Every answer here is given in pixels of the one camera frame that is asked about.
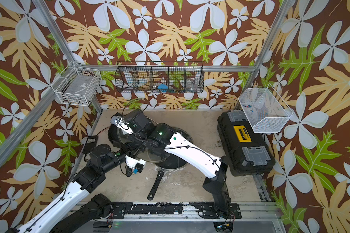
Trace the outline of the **blue object in basket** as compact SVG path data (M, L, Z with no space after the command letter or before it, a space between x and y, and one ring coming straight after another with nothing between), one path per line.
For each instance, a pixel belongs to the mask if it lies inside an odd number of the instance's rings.
M165 85L165 84L160 84L157 89L160 91L160 92L167 92L168 91L168 86Z

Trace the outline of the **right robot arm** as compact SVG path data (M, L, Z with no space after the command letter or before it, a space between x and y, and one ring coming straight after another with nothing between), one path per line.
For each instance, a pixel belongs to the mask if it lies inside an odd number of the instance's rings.
M186 161L205 175L203 188L212 194L214 210L218 216L228 218L230 197L227 179L227 164L223 158L205 152L183 136L176 128L166 123L154 125L143 111L134 110L120 120L112 120L127 139L151 150L152 153L169 153Z

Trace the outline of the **black front frying pan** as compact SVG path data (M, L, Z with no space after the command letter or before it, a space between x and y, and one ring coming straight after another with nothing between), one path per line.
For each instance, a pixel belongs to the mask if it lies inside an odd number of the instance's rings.
M157 173L157 176L155 178L154 184L147 196L147 199L149 201L152 201L165 174L165 171L182 168L187 164L187 162L171 153L167 153L158 148L149 148L146 150L151 163L154 163L160 168L160 171Z

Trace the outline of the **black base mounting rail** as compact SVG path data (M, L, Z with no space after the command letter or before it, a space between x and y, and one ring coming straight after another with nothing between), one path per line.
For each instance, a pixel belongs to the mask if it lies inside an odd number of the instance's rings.
M191 203L129 203L113 202L102 207L93 207L97 217L110 219L123 219L128 215L185 215L195 213L205 219L219 219L230 217L241 219L241 210L238 204L229 204L227 214L218 213L213 202Z

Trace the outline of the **black power adapter brick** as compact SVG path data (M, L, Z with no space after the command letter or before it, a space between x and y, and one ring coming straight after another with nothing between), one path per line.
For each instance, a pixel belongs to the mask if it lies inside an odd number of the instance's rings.
M85 141L82 153L83 154L90 153L91 150L97 146L97 141L98 141L98 136L88 136Z

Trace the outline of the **black back frying pan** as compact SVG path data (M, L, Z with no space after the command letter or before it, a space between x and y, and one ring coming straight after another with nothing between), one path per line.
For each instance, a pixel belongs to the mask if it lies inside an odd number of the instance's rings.
M108 139L114 147L122 150L133 151L141 145L141 142L137 141L133 135L127 134L113 124L109 127Z

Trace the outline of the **black frying pan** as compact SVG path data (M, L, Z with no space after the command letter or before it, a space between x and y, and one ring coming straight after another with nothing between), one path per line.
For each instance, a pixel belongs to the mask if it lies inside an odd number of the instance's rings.
M133 151L141 145L141 142L137 141L133 135L127 134L113 124L109 127L108 139L114 147L122 150Z
M154 184L147 196L147 199L149 201L152 201L165 174L165 171L182 168L187 164L187 162L171 153L167 153L158 148L149 148L146 150L151 163L154 163L160 168L160 171L157 173L157 176L155 178Z

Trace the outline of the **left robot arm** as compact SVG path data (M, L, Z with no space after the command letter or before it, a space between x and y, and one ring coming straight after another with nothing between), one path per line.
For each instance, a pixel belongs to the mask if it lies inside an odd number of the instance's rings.
M91 160L75 173L65 190L44 210L18 228L9 228L8 233L72 233L85 223L113 215L112 202L102 194L94 196L87 204L71 215L70 212L82 199L94 191L105 179L106 173L121 167L132 151L113 152L107 145L91 150Z

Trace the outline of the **black yellow tool case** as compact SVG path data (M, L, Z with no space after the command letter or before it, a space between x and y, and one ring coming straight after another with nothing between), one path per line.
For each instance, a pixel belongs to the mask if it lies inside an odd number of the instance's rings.
M242 110L223 112L217 119L217 131L233 176L262 175L273 169L273 155Z

